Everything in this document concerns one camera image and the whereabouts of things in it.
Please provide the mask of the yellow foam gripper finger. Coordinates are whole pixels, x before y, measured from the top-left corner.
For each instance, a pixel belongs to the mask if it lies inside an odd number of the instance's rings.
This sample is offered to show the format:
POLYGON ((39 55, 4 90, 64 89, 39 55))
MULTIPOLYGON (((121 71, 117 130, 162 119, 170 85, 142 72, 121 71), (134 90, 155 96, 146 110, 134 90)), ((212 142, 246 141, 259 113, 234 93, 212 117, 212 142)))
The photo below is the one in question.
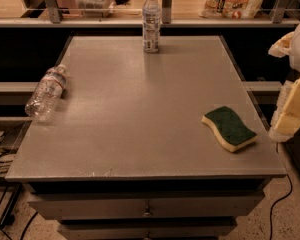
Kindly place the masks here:
POLYGON ((268 50, 268 54, 277 58, 282 58, 291 54, 291 41, 294 32, 288 34, 277 40, 268 50))
POLYGON ((286 142, 300 129, 300 78, 286 80, 281 87, 270 125, 269 137, 274 142, 286 142))

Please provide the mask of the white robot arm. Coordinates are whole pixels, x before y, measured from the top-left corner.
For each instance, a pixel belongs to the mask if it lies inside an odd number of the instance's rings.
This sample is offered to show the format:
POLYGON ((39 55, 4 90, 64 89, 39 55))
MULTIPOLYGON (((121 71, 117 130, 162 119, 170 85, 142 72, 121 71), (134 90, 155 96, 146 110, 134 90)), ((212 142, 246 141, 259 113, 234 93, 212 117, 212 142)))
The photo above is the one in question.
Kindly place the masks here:
MULTIPOLYGON (((278 58, 288 56, 290 67, 300 73, 300 23, 293 32, 274 43, 268 54, 278 58)), ((270 123, 269 137, 274 142, 286 142, 300 129, 300 77, 294 82, 285 81, 276 107, 270 123)))

